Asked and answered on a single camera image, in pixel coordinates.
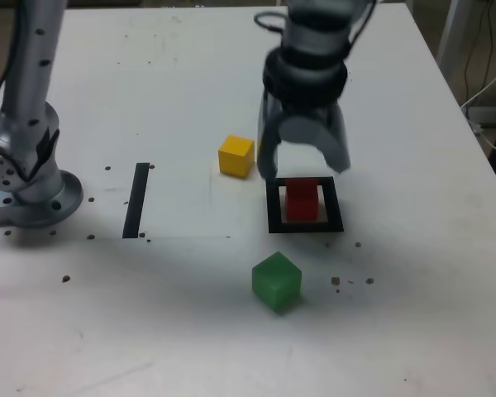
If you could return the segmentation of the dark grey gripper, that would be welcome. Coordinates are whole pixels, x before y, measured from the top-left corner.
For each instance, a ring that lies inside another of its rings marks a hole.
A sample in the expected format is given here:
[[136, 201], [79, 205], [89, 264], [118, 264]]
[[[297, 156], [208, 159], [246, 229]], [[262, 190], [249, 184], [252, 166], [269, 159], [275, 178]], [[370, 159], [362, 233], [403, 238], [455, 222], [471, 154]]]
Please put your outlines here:
[[281, 141], [316, 148], [337, 174], [351, 167], [346, 128], [338, 104], [309, 108], [280, 102], [265, 88], [258, 121], [257, 169], [265, 181], [278, 173], [277, 148]]

